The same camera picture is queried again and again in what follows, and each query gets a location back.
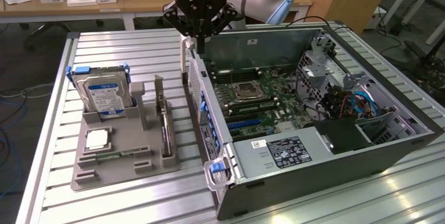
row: warning label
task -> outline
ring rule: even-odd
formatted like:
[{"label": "warning label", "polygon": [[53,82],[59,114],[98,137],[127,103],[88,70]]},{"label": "warning label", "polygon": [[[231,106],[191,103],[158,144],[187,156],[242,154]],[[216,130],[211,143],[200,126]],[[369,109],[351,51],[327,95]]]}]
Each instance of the warning label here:
[{"label": "warning label", "polygon": [[298,136],[267,142],[267,147],[279,168],[287,168],[313,160]]}]

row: slotted metal table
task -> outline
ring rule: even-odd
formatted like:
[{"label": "slotted metal table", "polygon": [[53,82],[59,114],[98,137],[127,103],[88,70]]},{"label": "slotted metal table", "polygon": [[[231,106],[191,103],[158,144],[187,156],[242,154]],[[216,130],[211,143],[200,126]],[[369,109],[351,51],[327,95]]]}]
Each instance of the slotted metal table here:
[{"label": "slotted metal table", "polygon": [[[444,128],[445,109],[353,32],[346,29],[338,32]],[[182,88],[179,52],[179,33],[172,29],[81,33],[67,39],[17,223],[294,224],[445,221],[445,141],[441,136],[384,173],[218,222]],[[337,58],[349,71],[361,70],[341,50]],[[166,97],[174,107],[180,170],[73,192],[69,181],[83,104],[64,77],[64,69],[67,65],[106,67],[122,65],[123,62],[131,66],[131,80],[146,83],[144,101],[152,101],[155,97],[155,74],[164,78]]]}]

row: floor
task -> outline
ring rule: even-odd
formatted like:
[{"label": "floor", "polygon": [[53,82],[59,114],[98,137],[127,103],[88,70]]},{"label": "floor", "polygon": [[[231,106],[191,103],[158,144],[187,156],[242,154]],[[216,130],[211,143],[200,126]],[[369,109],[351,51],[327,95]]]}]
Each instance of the floor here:
[{"label": "floor", "polygon": [[[406,0],[402,4],[397,15],[401,15],[413,0]],[[389,8],[394,0],[384,0],[382,7]],[[412,20],[412,31],[404,31],[397,37],[401,41],[412,40],[417,42],[425,51],[429,51],[430,46],[425,45],[424,41],[429,34],[434,31],[445,18],[445,11],[436,8],[429,4],[424,4],[420,12]],[[390,22],[388,28],[397,21],[397,17]],[[156,19],[139,19],[139,28],[159,28],[167,25],[158,25]],[[118,19],[104,20],[104,26],[99,27],[94,20],[68,22],[68,27],[73,31],[91,32],[91,31],[115,31],[123,30],[123,22]],[[31,23],[31,29],[23,31],[17,24],[0,24],[0,91],[12,88],[28,88],[37,84],[51,83],[53,81],[56,70],[60,61],[60,55],[64,46],[65,33],[53,28],[39,38],[36,42],[36,50],[27,52],[23,49],[23,41],[27,35],[35,30],[40,24]],[[377,51],[397,44],[377,34],[374,31],[365,31],[362,33],[365,41],[375,48]],[[404,47],[394,48],[385,53],[388,56],[397,58],[400,61],[409,60],[409,54],[404,52]],[[49,87],[37,89],[32,95],[44,94],[51,91]],[[21,103],[23,98],[9,100],[12,103]],[[9,141],[15,143],[17,154],[21,161],[23,176],[12,193],[0,198],[0,223],[13,223],[16,212],[19,211],[21,193],[29,172],[33,151],[36,149],[41,124],[47,111],[49,96],[44,98],[33,98],[27,101],[27,115],[23,120],[7,130]],[[11,114],[16,106],[0,104],[0,119]],[[0,195],[8,187],[16,182],[19,177],[17,160],[11,156],[4,167],[0,168]]]}]

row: motherboard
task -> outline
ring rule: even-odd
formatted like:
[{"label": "motherboard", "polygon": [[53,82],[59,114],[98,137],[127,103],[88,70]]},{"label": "motherboard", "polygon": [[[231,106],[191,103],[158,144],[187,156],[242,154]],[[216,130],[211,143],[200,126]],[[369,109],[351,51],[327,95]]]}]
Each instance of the motherboard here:
[{"label": "motherboard", "polygon": [[293,70],[255,69],[212,77],[234,141],[293,131],[313,122],[295,93]]}]

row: robotic arm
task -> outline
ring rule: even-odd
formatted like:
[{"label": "robotic arm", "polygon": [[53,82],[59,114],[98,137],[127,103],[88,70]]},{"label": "robotic arm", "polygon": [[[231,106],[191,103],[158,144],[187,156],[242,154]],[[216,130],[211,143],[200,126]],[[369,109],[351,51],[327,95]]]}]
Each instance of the robotic arm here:
[{"label": "robotic arm", "polygon": [[[196,52],[204,52],[204,40],[218,35],[237,18],[238,11],[265,23],[285,20],[294,0],[174,0],[164,6],[164,18],[182,35],[196,39]],[[178,16],[178,9],[184,19]]]}]

